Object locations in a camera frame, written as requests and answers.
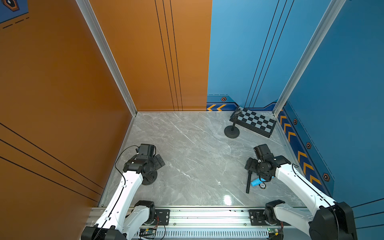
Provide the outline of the left circuit board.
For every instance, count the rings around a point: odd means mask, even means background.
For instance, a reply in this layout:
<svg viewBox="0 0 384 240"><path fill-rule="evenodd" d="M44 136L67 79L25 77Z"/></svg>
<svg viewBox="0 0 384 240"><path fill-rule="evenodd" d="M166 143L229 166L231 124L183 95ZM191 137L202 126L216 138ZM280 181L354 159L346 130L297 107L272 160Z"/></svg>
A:
<svg viewBox="0 0 384 240"><path fill-rule="evenodd" d="M139 240L154 240L157 235L156 228L140 229L138 234Z"/></svg>

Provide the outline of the black mic clip pole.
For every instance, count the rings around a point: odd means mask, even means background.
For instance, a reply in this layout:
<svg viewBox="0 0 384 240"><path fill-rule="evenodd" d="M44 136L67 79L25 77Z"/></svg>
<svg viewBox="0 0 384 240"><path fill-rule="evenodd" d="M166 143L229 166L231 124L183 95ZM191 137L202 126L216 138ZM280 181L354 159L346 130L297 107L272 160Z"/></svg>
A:
<svg viewBox="0 0 384 240"><path fill-rule="evenodd" d="M231 128L231 130L232 130L232 132L234 132L235 131L235 129L237 128L236 127L236 123L237 123L237 120L238 120L238 117L240 116L242 114L242 110L241 109L237 109L237 110L235 110L235 112L234 112L234 121L233 121L233 125L232 125L232 128Z"/></svg>
<svg viewBox="0 0 384 240"><path fill-rule="evenodd" d="M248 178L247 178L247 184L246 184L246 193L247 194L249 194L249 192L250 192L252 173L253 173L252 171L248 171Z"/></svg>

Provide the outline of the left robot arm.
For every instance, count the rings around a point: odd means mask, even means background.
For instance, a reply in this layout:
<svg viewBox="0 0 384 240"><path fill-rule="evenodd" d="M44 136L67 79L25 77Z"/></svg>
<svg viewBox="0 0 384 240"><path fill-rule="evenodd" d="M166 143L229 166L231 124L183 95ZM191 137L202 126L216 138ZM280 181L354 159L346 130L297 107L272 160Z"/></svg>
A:
<svg viewBox="0 0 384 240"><path fill-rule="evenodd" d="M154 145L141 144L136 152L118 171L119 186L96 223L85 227L82 240L131 240L142 225L155 220L156 207L152 201L138 201L130 214L128 211L139 187L153 184L165 162Z"/></svg>

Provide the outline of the folded chess board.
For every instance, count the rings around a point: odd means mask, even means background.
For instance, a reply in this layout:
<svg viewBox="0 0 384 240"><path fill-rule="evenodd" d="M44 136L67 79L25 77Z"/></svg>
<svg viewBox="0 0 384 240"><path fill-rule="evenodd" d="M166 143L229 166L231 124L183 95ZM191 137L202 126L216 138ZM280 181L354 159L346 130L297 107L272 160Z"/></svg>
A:
<svg viewBox="0 0 384 240"><path fill-rule="evenodd" d="M241 113L236 120L236 124L242 127L245 127L253 132L256 132L264 137L269 138L272 135L272 132L277 123L273 117L262 115L259 112L254 112L249 109L242 107L237 107L237 109L232 113L230 121L233 122L235 119L236 111L240 110Z"/></svg>

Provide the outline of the circuit board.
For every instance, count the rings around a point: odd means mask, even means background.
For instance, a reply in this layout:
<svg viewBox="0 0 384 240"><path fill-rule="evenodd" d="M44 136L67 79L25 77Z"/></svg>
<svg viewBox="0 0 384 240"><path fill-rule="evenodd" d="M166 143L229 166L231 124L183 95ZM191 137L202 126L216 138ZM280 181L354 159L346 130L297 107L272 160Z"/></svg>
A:
<svg viewBox="0 0 384 240"><path fill-rule="evenodd" d="M156 228L140 229L138 234L139 240L154 240L157 235Z"/></svg>
<svg viewBox="0 0 384 240"><path fill-rule="evenodd" d="M284 231L281 229L268 229L268 238L267 240L283 240Z"/></svg>

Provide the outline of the light blue tube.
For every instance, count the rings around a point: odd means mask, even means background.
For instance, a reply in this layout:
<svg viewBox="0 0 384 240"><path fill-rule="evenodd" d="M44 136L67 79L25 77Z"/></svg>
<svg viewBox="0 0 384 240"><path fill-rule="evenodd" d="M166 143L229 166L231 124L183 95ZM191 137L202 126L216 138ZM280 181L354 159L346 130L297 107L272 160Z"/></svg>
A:
<svg viewBox="0 0 384 240"><path fill-rule="evenodd" d="M260 186L261 183L264 183L264 182L261 181L260 179L256 179L256 180L251 182L251 186L252 187Z"/></svg>

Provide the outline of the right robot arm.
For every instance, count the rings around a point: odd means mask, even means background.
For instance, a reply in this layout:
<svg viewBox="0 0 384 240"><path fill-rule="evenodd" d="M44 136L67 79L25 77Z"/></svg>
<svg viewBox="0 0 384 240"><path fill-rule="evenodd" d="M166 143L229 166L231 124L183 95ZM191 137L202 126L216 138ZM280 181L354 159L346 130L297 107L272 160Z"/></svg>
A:
<svg viewBox="0 0 384 240"><path fill-rule="evenodd" d="M266 203L262 214L250 212L255 221L278 226L270 233L271 240L284 238L284 225L289 224L308 235L312 240L356 240L358 238L352 208L345 202L338 203L327 196L304 176L284 156L274 156L266 144L254 147L256 158L249 158L245 169L249 175L257 174L262 183L278 179L305 204L306 214L286 204L283 200Z"/></svg>

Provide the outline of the right circuit board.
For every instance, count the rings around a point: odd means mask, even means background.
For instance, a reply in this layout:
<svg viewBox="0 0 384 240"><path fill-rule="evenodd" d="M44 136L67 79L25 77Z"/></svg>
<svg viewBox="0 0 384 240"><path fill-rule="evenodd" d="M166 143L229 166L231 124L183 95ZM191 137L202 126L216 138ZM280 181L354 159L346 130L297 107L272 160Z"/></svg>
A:
<svg viewBox="0 0 384 240"><path fill-rule="evenodd" d="M281 229L268 229L268 238L267 240L283 240L284 231Z"/></svg>

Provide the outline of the aluminium front rail frame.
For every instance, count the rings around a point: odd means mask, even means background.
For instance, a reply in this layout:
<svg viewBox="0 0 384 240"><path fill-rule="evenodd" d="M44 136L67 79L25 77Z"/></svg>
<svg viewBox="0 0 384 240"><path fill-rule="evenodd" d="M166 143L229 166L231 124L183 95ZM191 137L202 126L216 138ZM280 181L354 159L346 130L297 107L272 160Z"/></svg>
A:
<svg viewBox="0 0 384 240"><path fill-rule="evenodd" d="M256 213L256 211L248 211L252 226L266 224L263 221L252 220L250 212ZM240 214L235 210L177 210L170 213L170 216L167 217L167 222L169 223L172 219L182 218L184 222L192 224L194 227L198 225L210 225L222 229L229 224L238 224L239 221L236 218L239 216Z"/></svg>

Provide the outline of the black round stand base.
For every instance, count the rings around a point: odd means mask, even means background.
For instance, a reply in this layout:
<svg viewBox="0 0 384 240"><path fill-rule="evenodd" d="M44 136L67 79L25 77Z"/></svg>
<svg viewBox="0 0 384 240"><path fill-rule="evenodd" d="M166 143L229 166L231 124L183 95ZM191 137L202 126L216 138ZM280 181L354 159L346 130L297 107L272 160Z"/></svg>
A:
<svg viewBox="0 0 384 240"><path fill-rule="evenodd" d="M240 135L240 130L236 126L227 126L224 129L224 134L230 139L235 139Z"/></svg>

